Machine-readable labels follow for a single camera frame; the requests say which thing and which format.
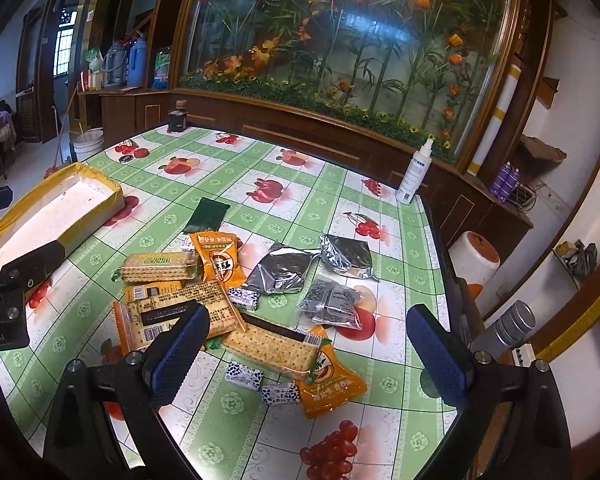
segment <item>orange bag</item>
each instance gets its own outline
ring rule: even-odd
[[[189,235],[204,267],[203,281],[219,280],[227,290],[240,287],[246,280],[238,264],[237,236],[231,233],[203,231]]]
[[[327,337],[320,325],[314,327],[311,333],[322,338]],[[366,392],[365,381],[338,362],[331,344],[323,344],[320,347],[311,377],[311,384],[307,381],[295,381],[308,418],[330,412]]]

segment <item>window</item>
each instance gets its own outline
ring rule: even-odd
[[[62,10],[58,35],[56,36],[56,56],[54,59],[54,77],[69,72],[71,40],[74,36],[75,16],[77,12]]]

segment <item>table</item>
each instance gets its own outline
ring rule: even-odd
[[[181,230],[205,196],[231,206],[221,229],[243,241],[239,261],[247,274],[275,240],[315,248],[320,232],[329,232],[366,240],[380,280],[330,274],[374,295],[375,326],[365,327],[363,341],[329,329],[336,356],[368,391],[315,420],[301,405],[267,409],[259,393],[227,383],[227,363],[245,362],[238,356],[224,349],[200,353],[174,403],[160,410],[196,470],[205,480],[304,479],[300,449],[351,420],[360,433],[350,480],[413,478],[456,416],[423,391],[422,363],[405,333],[406,309],[416,303],[425,303],[446,329],[450,325],[443,271],[420,199],[399,205],[390,188],[360,174],[214,130],[178,134],[163,126],[124,145],[145,150],[135,158],[124,153],[129,148],[115,146],[87,164],[121,183],[129,215],[113,217],[88,238],[52,275],[40,305],[27,306],[30,346],[0,354],[0,383],[32,446],[42,451],[48,409],[67,361],[79,356],[101,365],[121,354],[110,302],[122,296],[123,283],[113,282],[112,274],[128,254],[179,250]],[[379,233],[362,224],[377,225]],[[314,264],[307,284],[316,273],[328,274]],[[257,314],[289,322],[303,295],[263,297]],[[270,372],[266,381],[287,382]],[[128,462],[141,463],[120,413],[110,413]]]

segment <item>blue thermos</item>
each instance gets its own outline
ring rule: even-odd
[[[144,83],[144,68],[146,60],[146,40],[138,38],[129,51],[129,73],[126,83],[129,86],[142,86]]]

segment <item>white bucket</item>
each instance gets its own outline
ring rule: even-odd
[[[104,131],[102,128],[92,128],[77,136],[74,141],[75,156],[82,162],[101,152],[104,147]]]

